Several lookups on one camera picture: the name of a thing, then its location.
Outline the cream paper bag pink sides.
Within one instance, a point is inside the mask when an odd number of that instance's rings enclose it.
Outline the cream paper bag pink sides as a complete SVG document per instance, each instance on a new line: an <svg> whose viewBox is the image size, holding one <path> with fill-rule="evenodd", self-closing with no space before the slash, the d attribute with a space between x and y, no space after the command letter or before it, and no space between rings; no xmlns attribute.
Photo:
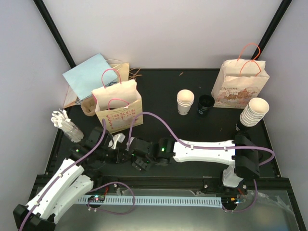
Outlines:
<svg viewBox="0 0 308 231"><path fill-rule="evenodd" d="M96 101L95 113L99 121L105 121L104 127L115 133L128 129L131 126L143 124L143 116L135 116L142 112L142 98L137 91L137 82L134 79L120 80L111 86L94 89L92 95Z"/></svg>

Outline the small stack paper cups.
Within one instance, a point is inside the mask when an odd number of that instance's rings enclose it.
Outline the small stack paper cups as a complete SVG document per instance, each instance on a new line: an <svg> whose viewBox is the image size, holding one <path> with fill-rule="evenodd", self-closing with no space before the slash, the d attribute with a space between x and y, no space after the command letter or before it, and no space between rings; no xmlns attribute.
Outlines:
<svg viewBox="0 0 308 231"><path fill-rule="evenodd" d="M194 94L190 90L180 90L177 94L178 113L187 115L194 102Z"/></svg>

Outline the black lid stack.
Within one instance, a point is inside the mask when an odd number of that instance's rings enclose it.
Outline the black lid stack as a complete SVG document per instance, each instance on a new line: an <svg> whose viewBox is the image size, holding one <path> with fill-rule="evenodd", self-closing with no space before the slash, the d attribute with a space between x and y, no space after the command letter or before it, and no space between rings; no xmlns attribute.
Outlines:
<svg viewBox="0 0 308 231"><path fill-rule="evenodd" d="M213 108L215 99L211 95L202 95L198 99L197 112L200 116L205 116Z"/></svg>

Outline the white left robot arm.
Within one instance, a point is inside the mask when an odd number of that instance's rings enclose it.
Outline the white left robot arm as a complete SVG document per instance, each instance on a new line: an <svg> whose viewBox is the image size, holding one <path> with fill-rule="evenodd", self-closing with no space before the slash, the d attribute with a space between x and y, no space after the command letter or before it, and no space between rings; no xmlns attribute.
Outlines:
<svg viewBox="0 0 308 231"><path fill-rule="evenodd" d="M108 190L120 182L103 184L102 175L95 166L126 161L126 152L117 145L125 135L112 135L96 127L90 136L73 146L70 156L61 163L48 183L26 205L17 205L14 220L20 231L53 231L64 213L83 195Z"/></svg>

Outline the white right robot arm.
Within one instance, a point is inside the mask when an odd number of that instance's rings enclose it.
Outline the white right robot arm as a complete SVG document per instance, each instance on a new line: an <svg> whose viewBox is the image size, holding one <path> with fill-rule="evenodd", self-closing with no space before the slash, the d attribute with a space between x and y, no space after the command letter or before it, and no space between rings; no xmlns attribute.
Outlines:
<svg viewBox="0 0 308 231"><path fill-rule="evenodd" d="M148 170L153 165L167 166L171 163L211 162L226 165L219 181L219 189L229 194L243 180L260 177L259 154L247 134L237 134L233 140L219 142L193 142L161 138L149 142L131 138L128 153L134 158L133 166Z"/></svg>

